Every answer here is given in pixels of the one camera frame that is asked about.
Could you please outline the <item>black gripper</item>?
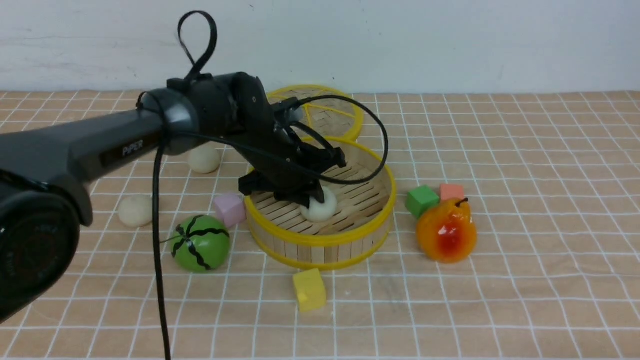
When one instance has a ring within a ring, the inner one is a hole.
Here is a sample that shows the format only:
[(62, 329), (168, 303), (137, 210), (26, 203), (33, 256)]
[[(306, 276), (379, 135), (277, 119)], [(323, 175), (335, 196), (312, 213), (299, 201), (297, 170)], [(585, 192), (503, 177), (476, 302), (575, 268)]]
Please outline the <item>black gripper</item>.
[(242, 194), (271, 192), (277, 201), (306, 208), (310, 208), (311, 200), (325, 203), (320, 180), (312, 176), (323, 175), (334, 167), (345, 168), (342, 148), (318, 148), (302, 141), (294, 129), (308, 131), (309, 127), (298, 121), (294, 112), (276, 112), (249, 120), (245, 128), (238, 134), (242, 145), (238, 152), (254, 171), (238, 181)]

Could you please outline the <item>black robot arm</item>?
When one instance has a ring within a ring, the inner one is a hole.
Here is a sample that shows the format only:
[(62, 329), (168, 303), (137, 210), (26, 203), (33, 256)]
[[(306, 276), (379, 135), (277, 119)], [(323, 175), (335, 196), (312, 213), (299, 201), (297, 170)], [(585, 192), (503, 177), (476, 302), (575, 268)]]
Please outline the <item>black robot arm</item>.
[(93, 223), (88, 186), (153, 152), (187, 153), (208, 137), (231, 141), (256, 175), (240, 191), (285, 200), (320, 196), (302, 169), (346, 165), (323, 141), (305, 145), (287, 126), (287, 105), (270, 104), (262, 82), (242, 71), (170, 79), (133, 110), (1, 135), (1, 321), (48, 291), (69, 268), (80, 227)]

